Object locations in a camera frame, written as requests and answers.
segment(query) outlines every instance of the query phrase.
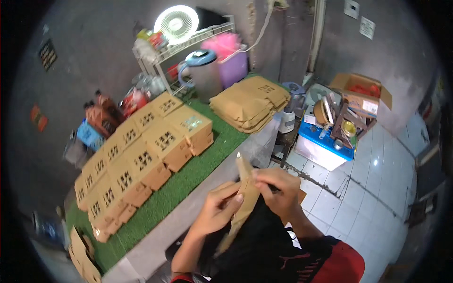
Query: brown bottle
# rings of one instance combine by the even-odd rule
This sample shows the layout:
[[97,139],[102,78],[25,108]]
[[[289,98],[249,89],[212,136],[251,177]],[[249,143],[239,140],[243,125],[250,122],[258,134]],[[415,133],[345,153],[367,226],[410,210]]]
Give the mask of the brown bottle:
[[96,101],[97,104],[102,106],[105,111],[109,112],[110,116],[112,116],[118,123],[123,123],[125,118],[123,114],[121,113],[120,110],[118,110],[118,107],[116,107],[116,104],[113,102],[113,100],[108,97],[104,96],[101,94],[101,90],[96,91]]
[[85,103],[83,107],[85,108],[88,123],[106,139],[120,125],[107,111],[100,105],[95,105],[93,101]]

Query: purple bucket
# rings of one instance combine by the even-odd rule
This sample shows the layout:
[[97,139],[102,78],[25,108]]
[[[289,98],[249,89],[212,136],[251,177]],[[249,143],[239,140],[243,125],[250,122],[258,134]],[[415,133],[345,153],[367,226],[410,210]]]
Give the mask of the purple bucket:
[[[243,44],[240,50],[246,50],[247,45]],[[231,87],[247,76],[247,52],[236,51],[227,58],[218,62],[220,80],[223,89]]]

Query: blue lid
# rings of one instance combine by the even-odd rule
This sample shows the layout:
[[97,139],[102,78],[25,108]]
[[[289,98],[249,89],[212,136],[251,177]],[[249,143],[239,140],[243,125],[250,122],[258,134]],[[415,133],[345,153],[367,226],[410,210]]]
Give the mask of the blue lid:
[[189,67],[203,66],[214,62],[217,59],[216,53],[211,49],[199,49],[190,53],[186,57],[186,63]]
[[304,120],[300,121],[299,135],[303,136],[308,140],[311,140],[315,144],[320,145],[321,147],[346,159],[347,161],[351,161],[354,158],[353,149],[349,149],[346,146],[343,146],[341,149],[336,150],[333,147],[334,139],[330,137],[330,132],[332,131],[331,129],[327,131],[327,134],[323,139],[320,139],[319,134],[321,133],[322,130],[323,129],[315,125],[305,123]]
[[295,82],[283,82],[282,85],[289,88],[292,94],[305,94],[305,89]]

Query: green grass mat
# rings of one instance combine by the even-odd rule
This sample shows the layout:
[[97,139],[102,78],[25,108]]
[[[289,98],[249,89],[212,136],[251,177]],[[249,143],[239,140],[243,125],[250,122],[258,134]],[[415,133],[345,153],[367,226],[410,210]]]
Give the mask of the green grass mat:
[[80,211],[75,202],[66,212],[68,229],[76,226],[88,235],[95,248],[95,260],[104,273],[156,227],[248,137],[215,115],[209,105],[195,99],[190,99],[187,104],[212,120],[214,143],[200,156],[192,157],[178,173],[174,173],[107,243],[99,243],[94,239],[88,215]]

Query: person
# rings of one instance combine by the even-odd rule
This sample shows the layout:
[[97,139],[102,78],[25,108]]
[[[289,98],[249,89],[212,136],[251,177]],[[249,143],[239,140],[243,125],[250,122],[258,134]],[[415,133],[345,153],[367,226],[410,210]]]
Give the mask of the person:
[[[193,282],[193,273],[210,276],[216,283],[360,281],[363,258],[310,222],[298,204],[298,177],[280,168],[255,169],[252,181],[261,195],[231,246],[217,257],[218,243],[230,230],[244,196],[237,194],[240,183],[234,182],[208,193],[171,261],[173,283]],[[269,185],[279,191],[270,190]],[[291,223],[301,248],[292,245],[281,219]]]

